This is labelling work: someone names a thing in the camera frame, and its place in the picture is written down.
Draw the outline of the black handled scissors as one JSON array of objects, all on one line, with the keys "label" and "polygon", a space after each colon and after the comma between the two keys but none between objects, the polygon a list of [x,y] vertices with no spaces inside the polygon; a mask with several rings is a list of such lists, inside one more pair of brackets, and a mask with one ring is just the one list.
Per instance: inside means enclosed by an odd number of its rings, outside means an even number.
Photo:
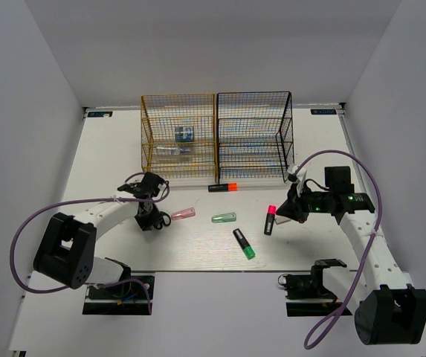
[{"label": "black handled scissors", "polygon": [[154,222],[153,222],[153,228],[156,230],[161,230],[165,227],[169,227],[171,225],[171,217],[168,213],[163,212],[163,211],[158,211],[156,213]]}]

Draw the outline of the pink cap black highlighter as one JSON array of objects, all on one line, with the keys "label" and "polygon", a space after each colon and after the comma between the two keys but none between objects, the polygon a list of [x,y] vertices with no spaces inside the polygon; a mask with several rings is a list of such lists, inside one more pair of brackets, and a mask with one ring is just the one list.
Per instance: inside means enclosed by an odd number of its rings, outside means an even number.
[{"label": "pink cap black highlighter", "polygon": [[269,205],[265,218],[264,235],[270,236],[275,222],[276,206]]}]

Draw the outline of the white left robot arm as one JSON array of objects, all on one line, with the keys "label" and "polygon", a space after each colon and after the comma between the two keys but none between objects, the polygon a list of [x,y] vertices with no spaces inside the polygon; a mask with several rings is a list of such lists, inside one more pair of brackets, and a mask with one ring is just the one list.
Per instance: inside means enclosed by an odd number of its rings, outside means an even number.
[{"label": "white left robot arm", "polygon": [[132,287],[129,267],[110,258],[96,257],[99,238],[127,219],[133,218],[142,231],[161,230],[171,223],[157,203],[170,192],[169,182],[146,172],[139,182],[124,182],[117,189],[128,197],[95,199],[95,206],[81,213],[54,214],[33,260],[35,271],[71,288],[106,286],[117,297]]}]

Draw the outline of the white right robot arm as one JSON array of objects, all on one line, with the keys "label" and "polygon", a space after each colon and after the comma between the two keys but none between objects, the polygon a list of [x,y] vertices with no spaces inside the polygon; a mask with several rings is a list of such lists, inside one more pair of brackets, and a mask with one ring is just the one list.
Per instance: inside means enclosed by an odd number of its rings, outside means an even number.
[{"label": "white right robot arm", "polygon": [[289,171],[291,187],[276,214],[304,223],[311,213],[335,218],[359,259],[360,277],[339,259],[318,260],[310,283],[299,296],[313,291],[334,294],[347,303],[355,329],[365,345],[418,344],[426,325],[426,290],[416,289],[399,268],[384,235],[375,227],[378,214],[366,193],[355,192],[347,166],[326,167],[320,191],[306,183],[306,170]]}]

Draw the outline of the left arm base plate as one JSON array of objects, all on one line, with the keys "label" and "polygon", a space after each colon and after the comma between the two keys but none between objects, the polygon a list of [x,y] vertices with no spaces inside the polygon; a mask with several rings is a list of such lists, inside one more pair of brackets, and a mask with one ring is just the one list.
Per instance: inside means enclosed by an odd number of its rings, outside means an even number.
[{"label": "left arm base plate", "polygon": [[136,275],[133,277],[145,285],[148,294],[146,294],[141,285],[136,282],[107,289],[88,287],[83,303],[83,314],[123,316],[150,315],[149,307],[152,307],[153,303],[155,276]]}]

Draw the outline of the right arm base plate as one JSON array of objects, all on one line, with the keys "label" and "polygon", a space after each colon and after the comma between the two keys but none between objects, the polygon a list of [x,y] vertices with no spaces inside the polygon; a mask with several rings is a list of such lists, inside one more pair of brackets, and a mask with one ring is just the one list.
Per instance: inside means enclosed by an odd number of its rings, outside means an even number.
[{"label": "right arm base plate", "polygon": [[281,274],[277,284],[285,291],[286,315],[290,318],[325,317],[342,305],[329,290],[313,287],[310,274]]}]

